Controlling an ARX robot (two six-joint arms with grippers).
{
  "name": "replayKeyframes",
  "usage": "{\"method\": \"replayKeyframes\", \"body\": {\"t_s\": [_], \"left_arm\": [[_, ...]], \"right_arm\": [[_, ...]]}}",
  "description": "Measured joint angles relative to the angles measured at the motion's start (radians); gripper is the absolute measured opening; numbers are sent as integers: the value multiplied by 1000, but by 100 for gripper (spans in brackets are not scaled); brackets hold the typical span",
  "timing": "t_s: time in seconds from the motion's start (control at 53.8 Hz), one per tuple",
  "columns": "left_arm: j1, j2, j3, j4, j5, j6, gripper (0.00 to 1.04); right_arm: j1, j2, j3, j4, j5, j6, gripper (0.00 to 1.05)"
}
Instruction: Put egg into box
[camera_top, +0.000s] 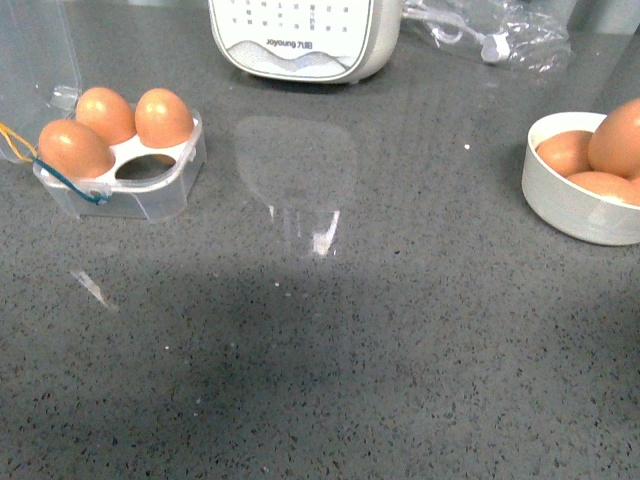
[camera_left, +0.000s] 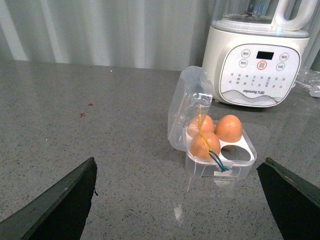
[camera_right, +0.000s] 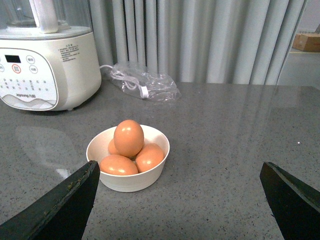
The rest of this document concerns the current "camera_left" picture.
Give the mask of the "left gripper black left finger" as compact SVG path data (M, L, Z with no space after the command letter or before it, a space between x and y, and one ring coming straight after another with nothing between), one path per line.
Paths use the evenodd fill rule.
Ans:
M79 240L96 194L97 164L88 158L0 223L2 240Z

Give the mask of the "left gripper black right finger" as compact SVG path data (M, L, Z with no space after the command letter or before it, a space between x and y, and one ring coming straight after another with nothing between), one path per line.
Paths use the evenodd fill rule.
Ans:
M285 240L320 238L320 188L268 157L257 168L268 206Z

